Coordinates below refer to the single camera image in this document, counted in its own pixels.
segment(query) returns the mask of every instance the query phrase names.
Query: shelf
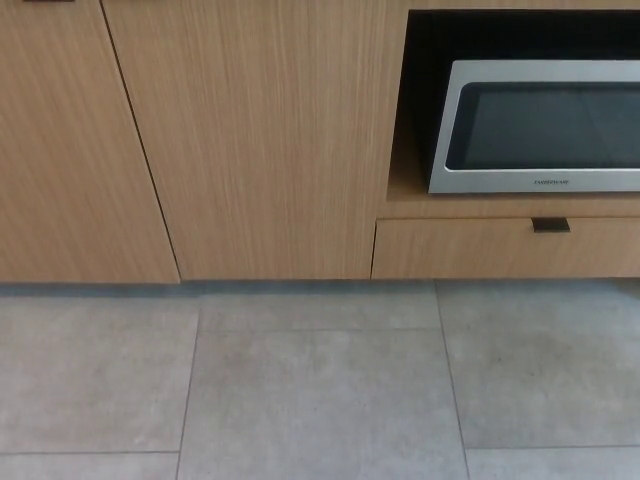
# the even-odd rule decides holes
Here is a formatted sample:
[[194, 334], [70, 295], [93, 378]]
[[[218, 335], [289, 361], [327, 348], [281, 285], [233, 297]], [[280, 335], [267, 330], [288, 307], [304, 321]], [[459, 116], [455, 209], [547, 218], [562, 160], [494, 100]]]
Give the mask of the shelf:
[[640, 193], [429, 195], [413, 128], [398, 108], [386, 200], [379, 219], [637, 217]]

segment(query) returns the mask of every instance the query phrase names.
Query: cabinet handle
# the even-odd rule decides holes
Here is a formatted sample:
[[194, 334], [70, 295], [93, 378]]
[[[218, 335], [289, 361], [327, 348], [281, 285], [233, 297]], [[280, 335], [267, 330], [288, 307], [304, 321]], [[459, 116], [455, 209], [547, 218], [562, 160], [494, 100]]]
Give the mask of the cabinet handle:
[[564, 217], [532, 218], [534, 233], [570, 233], [571, 227]]

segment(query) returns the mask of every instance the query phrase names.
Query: tile floor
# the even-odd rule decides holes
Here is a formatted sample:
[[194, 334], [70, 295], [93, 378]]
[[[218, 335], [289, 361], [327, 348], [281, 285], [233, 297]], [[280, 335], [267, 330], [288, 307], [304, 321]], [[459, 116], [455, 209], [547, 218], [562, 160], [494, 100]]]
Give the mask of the tile floor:
[[2, 480], [638, 478], [638, 281], [0, 290]]

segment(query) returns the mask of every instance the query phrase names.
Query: tile grout line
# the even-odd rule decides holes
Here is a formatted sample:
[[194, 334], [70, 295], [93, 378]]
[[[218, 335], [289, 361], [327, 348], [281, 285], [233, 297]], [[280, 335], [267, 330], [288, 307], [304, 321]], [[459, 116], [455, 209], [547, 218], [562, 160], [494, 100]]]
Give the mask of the tile grout line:
[[627, 444], [627, 445], [551, 445], [549, 447], [542, 447], [535, 445], [533, 447], [469, 447], [467, 450], [476, 451], [526, 451], [526, 450], [615, 450], [623, 448], [640, 448], [640, 444]]
[[444, 334], [444, 322], [442, 321], [442, 310], [440, 309], [440, 295], [438, 294], [438, 284], [434, 280], [433, 288], [436, 294], [436, 306], [438, 307], [438, 318], [440, 319], [440, 333], [442, 334], [442, 342], [444, 343], [444, 353], [447, 357], [447, 369], [449, 371], [449, 381], [451, 382], [451, 393], [453, 394], [453, 405], [456, 409], [456, 421], [458, 422], [458, 433], [460, 434], [460, 447], [462, 448], [462, 458], [464, 458], [464, 466], [467, 470], [467, 479], [471, 480], [471, 472], [469, 471], [469, 462], [467, 461], [467, 449], [464, 446], [464, 436], [462, 434], [462, 421], [460, 420], [460, 410], [458, 409], [458, 398], [456, 397], [456, 387], [453, 384], [453, 372], [451, 371], [451, 361], [449, 360], [449, 349], [447, 347], [447, 338]]
[[26, 457], [26, 456], [56, 456], [56, 455], [175, 455], [180, 453], [178, 450], [103, 450], [103, 451], [62, 451], [62, 452], [0, 452], [0, 457]]
[[267, 333], [314, 333], [314, 332], [346, 332], [346, 333], [367, 333], [367, 332], [436, 332], [441, 329], [441, 325], [433, 327], [387, 327], [387, 328], [289, 328], [289, 329], [274, 329], [274, 330], [202, 330], [201, 333], [205, 335], [218, 335], [229, 333], [251, 333], [254, 335], [261, 335]]
[[191, 357], [191, 372], [189, 373], [189, 387], [187, 389], [187, 399], [184, 406], [184, 417], [182, 418], [182, 434], [180, 435], [180, 448], [178, 450], [178, 461], [176, 462], [176, 476], [175, 480], [178, 480], [180, 474], [180, 460], [182, 459], [182, 445], [184, 443], [184, 432], [187, 427], [187, 413], [189, 412], [189, 398], [191, 397], [191, 386], [193, 383], [193, 370], [196, 363], [196, 350], [198, 348], [198, 337], [200, 336], [200, 323], [202, 319], [202, 310], [204, 305], [204, 298], [199, 297], [200, 305], [198, 305], [198, 322], [196, 324], [196, 338], [193, 342], [193, 355]]

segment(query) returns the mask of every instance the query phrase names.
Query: microwave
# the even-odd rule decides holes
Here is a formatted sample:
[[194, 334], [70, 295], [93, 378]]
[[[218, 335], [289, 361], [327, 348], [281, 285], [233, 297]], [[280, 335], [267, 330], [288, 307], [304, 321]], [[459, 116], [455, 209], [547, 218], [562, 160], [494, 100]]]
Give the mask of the microwave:
[[480, 31], [449, 47], [439, 125], [418, 133], [436, 139], [429, 193], [640, 192], [640, 48], [622, 28], [640, 18], [511, 15], [471, 15]]

